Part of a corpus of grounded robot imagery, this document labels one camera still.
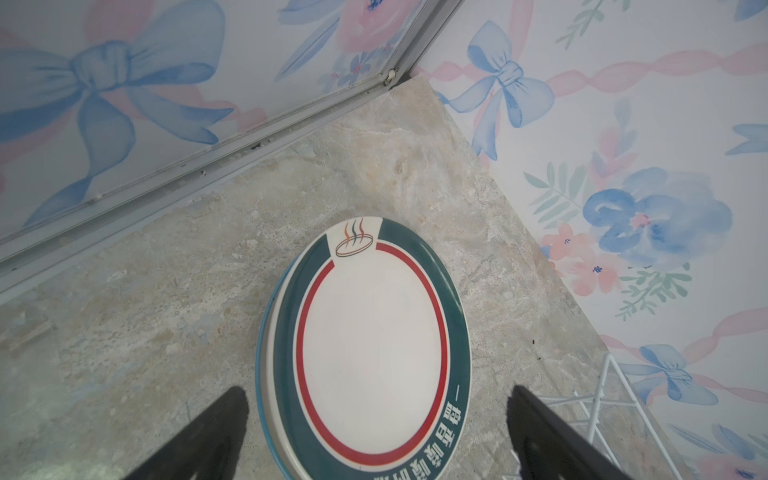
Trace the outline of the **watermelon pattern plate blue rim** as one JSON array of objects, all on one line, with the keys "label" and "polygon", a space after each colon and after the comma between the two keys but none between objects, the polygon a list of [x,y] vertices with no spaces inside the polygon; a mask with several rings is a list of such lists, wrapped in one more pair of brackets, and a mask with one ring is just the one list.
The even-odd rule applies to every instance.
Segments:
[{"label": "watermelon pattern plate blue rim", "polygon": [[269,300],[267,302],[267,307],[262,317],[261,326],[259,328],[258,342],[257,342],[257,348],[256,348],[256,355],[255,355],[255,393],[256,393],[257,409],[258,409],[258,414],[260,418],[260,425],[262,428],[266,445],[270,451],[272,459],[274,460],[276,466],[281,472],[283,479],[291,479],[292,476],[290,472],[287,470],[285,464],[283,463],[280,457],[280,454],[278,453],[277,447],[272,438],[269,425],[268,425],[269,418],[266,413],[265,400],[264,400],[265,388],[262,386],[262,381],[265,379],[265,374],[263,373],[263,370],[262,370],[262,367],[264,366],[265,361],[262,359],[262,354],[264,353],[264,350],[265,350],[264,340],[267,333],[268,323],[271,318],[271,312],[275,304],[276,297],[280,293],[288,273],[289,273],[289,270],[285,270],[283,272],[282,276],[280,277],[279,281],[277,282],[274,290],[272,291],[269,297]]}]

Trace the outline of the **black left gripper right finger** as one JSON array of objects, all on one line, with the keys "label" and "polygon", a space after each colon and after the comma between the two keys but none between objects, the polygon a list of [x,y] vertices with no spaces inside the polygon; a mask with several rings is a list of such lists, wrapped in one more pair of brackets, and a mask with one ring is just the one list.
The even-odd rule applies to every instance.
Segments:
[{"label": "black left gripper right finger", "polygon": [[507,400],[507,428],[525,480],[629,480],[522,385]]}]

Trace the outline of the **white plate dark underside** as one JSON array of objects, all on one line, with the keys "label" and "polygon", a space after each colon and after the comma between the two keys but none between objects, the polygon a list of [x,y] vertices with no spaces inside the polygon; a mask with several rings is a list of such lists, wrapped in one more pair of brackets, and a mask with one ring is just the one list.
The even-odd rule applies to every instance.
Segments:
[{"label": "white plate dark underside", "polygon": [[468,413],[467,321],[448,270],[406,226],[340,222],[287,269],[274,387],[301,479],[437,479]]}]

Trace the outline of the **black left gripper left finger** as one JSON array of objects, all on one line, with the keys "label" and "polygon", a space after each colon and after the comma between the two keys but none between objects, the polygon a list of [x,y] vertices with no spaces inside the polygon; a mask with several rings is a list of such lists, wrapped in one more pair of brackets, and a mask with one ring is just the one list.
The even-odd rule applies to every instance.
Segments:
[{"label": "black left gripper left finger", "polygon": [[232,479],[247,431],[246,392],[232,386],[134,469],[129,479]]}]

